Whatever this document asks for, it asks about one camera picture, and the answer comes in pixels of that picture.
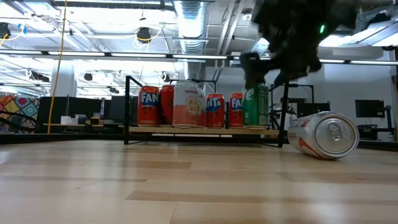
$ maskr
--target black metal rack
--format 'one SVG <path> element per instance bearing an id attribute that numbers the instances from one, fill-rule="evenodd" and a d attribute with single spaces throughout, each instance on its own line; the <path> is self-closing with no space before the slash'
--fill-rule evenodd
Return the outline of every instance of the black metal rack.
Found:
<path id="1" fill-rule="evenodd" d="M 125 107 L 124 107 L 124 144 L 129 144 L 130 140 L 134 140 L 139 143 L 143 141 L 188 141 L 188 142 L 246 142 L 246 143 L 258 143 L 258 144 L 277 144 L 276 147 L 282 147 L 283 144 L 287 143 L 287 140 L 284 136 L 284 130 L 263 130 L 255 131 L 255 130 L 244 130 L 244 131 L 234 131 L 232 129 L 220 129 L 221 131 L 215 131 L 214 129 L 197 129 L 196 131 L 181 131 L 177 128 L 132 128 L 134 129 L 134 134 L 130 134 L 130 83 L 133 81 L 138 86 L 142 86 L 137 80 L 135 80 L 131 76 L 126 76 L 126 92 L 125 92 Z M 287 96 L 289 93 L 289 86 L 285 86 L 284 95 Z M 282 118 L 281 118 L 281 126 L 284 126 L 285 123 L 285 114 L 287 110 L 287 97 L 285 97 L 285 101 L 283 102 L 284 106 L 282 108 Z M 169 133 L 173 136 L 153 136 L 153 133 Z M 176 136 L 176 134 L 215 134 L 220 138 L 207 138 L 207 137 L 183 137 Z M 228 134 L 232 135 L 233 138 L 221 138 L 222 135 Z M 270 134 L 271 136 L 274 134 L 278 134 L 278 138 L 260 138 L 261 134 Z"/>

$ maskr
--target can lying on floor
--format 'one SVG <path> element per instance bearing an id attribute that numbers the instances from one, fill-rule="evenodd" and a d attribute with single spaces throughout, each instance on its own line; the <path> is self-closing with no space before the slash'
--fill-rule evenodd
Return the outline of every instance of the can lying on floor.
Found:
<path id="1" fill-rule="evenodd" d="M 287 138 L 298 151 L 320 159 L 339 159 L 356 149 L 359 132 L 342 114 L 327 111 L 294 120 Z"/>

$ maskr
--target wooden shelf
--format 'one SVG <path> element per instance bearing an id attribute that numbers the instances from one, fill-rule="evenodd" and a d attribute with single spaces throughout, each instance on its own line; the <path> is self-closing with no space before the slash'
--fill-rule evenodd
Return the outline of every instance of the wooden shelf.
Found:
<path id="1" fill-rule="evenodd" d="M 51 124 L 51 126 L 61 126 L 61 127 L 84 127 L 85 124 Z M 103 127 L 103 124 L 93 124 L 92 127 Z"/>
<path id="2" fill-rule="evenodd" d="M 162 134 L 266 134 L 278 135 L 278 130 L 252 130 L 252 129 L 213 129 L 213 128 L 155 128 L 155 127 L 130 127 L 130 132 L 137 133 L 162 133 Z"/>

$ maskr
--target white can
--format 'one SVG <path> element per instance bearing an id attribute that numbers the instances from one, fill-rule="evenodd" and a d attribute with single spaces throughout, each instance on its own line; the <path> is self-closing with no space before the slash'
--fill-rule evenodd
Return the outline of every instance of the white can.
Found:
<path id="1" fill-rule="evenodd" d="M 174 88 L 173 126 L 192 128 L 197 125 L 198 87 L 193 81 L 178 81 Z"/>
<path id="2" fill-rule="evenodd" d="M 206 125 L 206 97 L 201 88 L 198 88 L 198 115 L 197 127 L 204 128 Z"/>
<path id="3" fill-rule="evenodd" d="M 298 151 L 320 159 L 339 159 L 359 143 L 355 124 L 342 114 L 327 111 L 295 119 L 287 131 L 289 143 Z"/>

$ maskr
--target floor plank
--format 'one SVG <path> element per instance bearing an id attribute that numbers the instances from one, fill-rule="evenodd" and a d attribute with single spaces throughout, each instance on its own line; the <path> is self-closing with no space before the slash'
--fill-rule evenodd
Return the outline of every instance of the floor plank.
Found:
<path id="1" fill-rule="evenodd" d="M 250 144 L 65 141 L 0 148 L 10 224 L 398 223 L 398 154 L 322 161 Z"/>

